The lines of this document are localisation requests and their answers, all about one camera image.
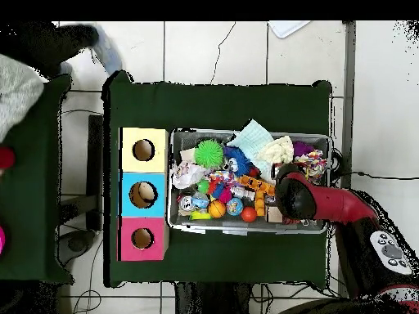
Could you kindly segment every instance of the pink box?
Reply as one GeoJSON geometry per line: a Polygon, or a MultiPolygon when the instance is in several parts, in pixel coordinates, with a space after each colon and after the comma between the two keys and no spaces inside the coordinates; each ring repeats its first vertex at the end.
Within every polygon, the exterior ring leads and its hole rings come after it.
{"type": "Polygon", "coordinates": [[[169,245],[169,227],[164,218],[122,217],[121,261],[163,260],[169,245]],[[147,229],[151,233],[149,248],[139,249],[133,244],[133,233],[137,229],[147,229]]]}

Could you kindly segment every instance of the green spiky ball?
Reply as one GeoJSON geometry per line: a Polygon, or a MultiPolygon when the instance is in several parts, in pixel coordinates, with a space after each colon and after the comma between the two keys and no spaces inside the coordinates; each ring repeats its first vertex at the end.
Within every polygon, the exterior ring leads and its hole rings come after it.
{"type": "Polygon", "coordinates": [[[223,148],[214,140],[205,140],[195,149],[195,161],[205,168],[215,168],[223,163],[223,148]]]}
{"type": "Polygon", "coordinates": [[[196,188],[200,193],[206,194],[208,189],[210,188],[210,183],[206,179],[201,179],[197,184],[196,188]]]}

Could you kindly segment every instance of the green tablecloth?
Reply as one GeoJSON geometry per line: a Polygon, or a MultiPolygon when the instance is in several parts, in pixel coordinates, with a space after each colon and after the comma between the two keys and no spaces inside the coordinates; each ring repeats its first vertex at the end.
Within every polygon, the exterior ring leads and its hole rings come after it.
{"type": "Polygon", "coordinates": [[[70,282],[55,250],[58,225],[61,97],[70,76],[45,83],[43,94],[3,143],[16,153],[16,165],[0,177],[0,225],[6,247],[0,255],[0,280],[70,282]]]}
{"type": "Polygon", "coordinates": [[[122,280],[274,282],[311,280],[325,284],[326,234],[248,236],[206,235],[171,230],[161,262],[117,262],[118,128],[207,128],[238,130],[253,118],[270,132],[328,134],[330,84],[186,86],[172,83],[134,84],[120,71],[104,85],[110,106],[109,242],[105,278],[122,280]]]}

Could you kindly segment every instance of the gray plastic container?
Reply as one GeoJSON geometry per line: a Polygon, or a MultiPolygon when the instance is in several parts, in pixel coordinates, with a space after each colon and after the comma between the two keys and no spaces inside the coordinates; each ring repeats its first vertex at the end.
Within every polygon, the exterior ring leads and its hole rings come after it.
{"type": "MultiPolygon", "coordinates": [[[[217,139],[224,143],[229,141],[234,134],[239,132],[230,130],[206,130],[206,129],[175,129],[170,133],[169,157],[179,164],[181,161],[179,152],[197,146],[197,143],[204,139],[217,139]]],[[[332,140],[326,135],[313,135],[303,133],[271,132],[274,139],[288,135],[292,141],[302,141],[312,145],[315,149],[323,152],[323,158],[327,159],[327,170],[322,178],[323,186],[330,186],[331,171],[331,149],[332,140]]],[[[169,165],[169,195],[167,218],[169,225],[174,229],[205,233],[210,230],[222,230],[226,233],[245,235],[249,231],[271,232],[276,234],[321,234],[327,229],[324,221],[309,221],[308,225],[265,222],[264,218],[258,217],[252,223],[243,222],[239,217],[230,216],[226,213],[222,218],[210,220],[189,220],[189,217],[178,215],[178,202],[176,201],[179,193],[193,192],[193,189],[179,190],[173,186],[173,164],[169,165]]]]}

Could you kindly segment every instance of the blue box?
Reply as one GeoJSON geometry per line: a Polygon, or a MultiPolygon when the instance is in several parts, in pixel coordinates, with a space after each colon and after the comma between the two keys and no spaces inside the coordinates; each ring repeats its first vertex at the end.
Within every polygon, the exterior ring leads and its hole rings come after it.
{"type": "Polygon", "coordinates": [[[164,173],[123,173],[122,176],[122,217],[162,218],[166,206],[166,175],[164,173]],[[129,191],[135,183],[148,182],[157,190],[157,199],[150,207],[140,209],[130,198],[129,191]]]}

